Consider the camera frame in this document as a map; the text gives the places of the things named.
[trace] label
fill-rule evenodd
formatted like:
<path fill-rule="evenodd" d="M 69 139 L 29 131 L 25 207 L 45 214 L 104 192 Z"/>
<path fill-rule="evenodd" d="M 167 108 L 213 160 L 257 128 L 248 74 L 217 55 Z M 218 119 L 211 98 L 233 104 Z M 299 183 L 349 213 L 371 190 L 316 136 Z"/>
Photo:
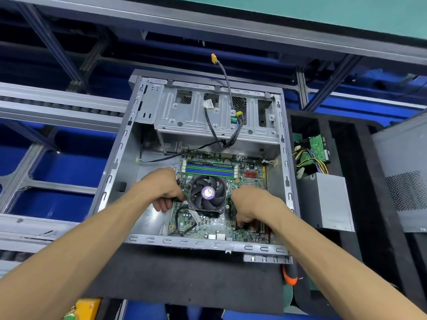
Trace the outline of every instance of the label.
<path fill-rule="evenodd" d="M 214 108 L 215 106 L 214 106 L 214 104 L 212 103 L 212 100 L 211 100 L 211 99 L 209 99 L 209 100 L 204 100 L 204 101 L 203 101 L 203 107 L 204 107 L 204 108 L 206 108 L 206 109 L 212 109 L 212 108 Z"/>

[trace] motherboard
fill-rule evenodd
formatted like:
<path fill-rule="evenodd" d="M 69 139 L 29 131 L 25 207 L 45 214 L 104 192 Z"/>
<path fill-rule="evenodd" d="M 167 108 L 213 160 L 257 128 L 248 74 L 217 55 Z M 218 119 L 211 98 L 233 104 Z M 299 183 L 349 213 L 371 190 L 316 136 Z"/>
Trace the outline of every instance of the motherboard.
<path fill-rule="evenodd" d="M 241 185 L 267 189 L 266 166 L 262 159 L 204 151 L 183 151 L 177 170 L 177 182 L 190 201 L 193 180 L 221 177 L 225 182 L 225 206 L 221 213 L 190 213 L 188 202 L 174 202 L 169 221 L 168 235 L 179 234 L 188 238 L 215 239 L 237 242 L 270 242 L 270 229 L 262 222 L 238 227 L 237 211 L 230 199 L 234 189 Z"/>

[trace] blue ram slot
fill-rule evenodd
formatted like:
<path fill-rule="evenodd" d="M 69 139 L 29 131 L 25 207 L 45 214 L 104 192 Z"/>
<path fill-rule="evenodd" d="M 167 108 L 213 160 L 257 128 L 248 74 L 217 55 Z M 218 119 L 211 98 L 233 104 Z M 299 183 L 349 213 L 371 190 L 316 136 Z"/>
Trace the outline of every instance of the blue ram slot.
<path fill-rule="evenodd" d="M 185 172 L 197 173 L 200 175 L 218 175 L 218 176 L 234 176 L 234 173 L 224 173 L 224 172 L 213 172 L 213 171 L 201 171 L 198 169 L 186 168 Z"/>
<path fill-rule="evenodd" d="M 218 167 L 218 166 L 207 166 L 207 165 L 194 165 L 194 164 L 187 164 L 187 167 L 193 167 L 193 168 L 197 168 L 197 167 L 208 167 L 208 168 L 218 168 L 218 169 L 222 169 L 225 172 L 226 171 L 231 171 L 234 173 L 234 168 L 227 168 L 227 167 Z"/>

